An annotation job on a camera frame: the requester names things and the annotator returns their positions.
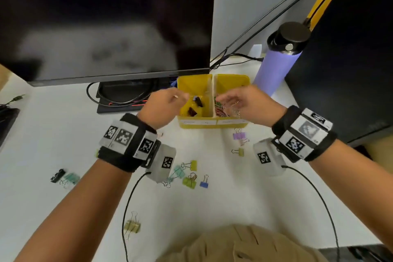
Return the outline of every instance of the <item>forearm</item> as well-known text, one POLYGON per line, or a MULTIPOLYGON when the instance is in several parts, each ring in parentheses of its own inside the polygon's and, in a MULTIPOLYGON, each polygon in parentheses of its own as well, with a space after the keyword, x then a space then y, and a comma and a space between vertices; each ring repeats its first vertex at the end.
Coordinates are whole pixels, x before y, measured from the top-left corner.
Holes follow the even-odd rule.
POLYGON ((91 261, 131 178, 97 160, 34 232, 15 262, 91 261))
POLYGON ((310 165, 393 251, 393 175, 339 140, 310 165))

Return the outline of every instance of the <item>hand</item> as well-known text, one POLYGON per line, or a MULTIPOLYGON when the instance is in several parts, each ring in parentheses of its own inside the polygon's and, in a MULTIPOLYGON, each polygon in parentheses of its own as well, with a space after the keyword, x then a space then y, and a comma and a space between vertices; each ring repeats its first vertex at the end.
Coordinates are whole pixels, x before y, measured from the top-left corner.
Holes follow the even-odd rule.
POLYGON ((216 97, 222 103, 224 112, 250 122, 272 127, 286 112, 287 108, 274 101, 254 85, 231 89, 216 97))
POLYGON ((138 118, 155 130, 170 123, 188 101, 189 94, 177 88, 153 92, 138 113, 138 118))

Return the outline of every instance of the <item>yellow plastic organizer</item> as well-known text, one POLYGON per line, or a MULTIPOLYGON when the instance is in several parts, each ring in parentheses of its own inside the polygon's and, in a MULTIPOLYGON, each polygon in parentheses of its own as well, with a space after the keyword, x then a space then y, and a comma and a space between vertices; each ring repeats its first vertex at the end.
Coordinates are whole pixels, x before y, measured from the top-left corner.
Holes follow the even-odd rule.
POLYGON ((190 94, 190 99, 180 110, 178 116, 181 128, 244 128, 248 122, 235 117, 217 117, 215 115, 214 96, 230 89, 247 86, 250 79, 245 75, 194 75, 181 76, 177 80, 177 87, 190 94), (198 107, 193 101, 199 96, 204 106, 198 107), (188 115, 189 108, 197 113, 194 117, 188 115))

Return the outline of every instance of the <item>khaki pants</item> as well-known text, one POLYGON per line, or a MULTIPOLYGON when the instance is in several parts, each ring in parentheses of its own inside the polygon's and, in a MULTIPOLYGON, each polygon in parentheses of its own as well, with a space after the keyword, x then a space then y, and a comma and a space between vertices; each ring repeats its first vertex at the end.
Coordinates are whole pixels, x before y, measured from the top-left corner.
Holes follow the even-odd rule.
POLYGON ((295 244, 282 234, 251 225, 231 225, 202 234, 180 253, 157 262, 327 262, 318 250, 295 244))

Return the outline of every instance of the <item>black bottle cap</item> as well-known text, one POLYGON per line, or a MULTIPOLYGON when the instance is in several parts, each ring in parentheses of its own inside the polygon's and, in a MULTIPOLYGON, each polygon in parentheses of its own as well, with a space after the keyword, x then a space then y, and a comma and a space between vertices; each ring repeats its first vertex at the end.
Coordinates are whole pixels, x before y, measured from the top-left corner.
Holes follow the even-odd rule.
POLYGON ((296 55, 304 50, 311 31, 299 22, 286 22, 268 38, 268 47, 272 51, 296 55))

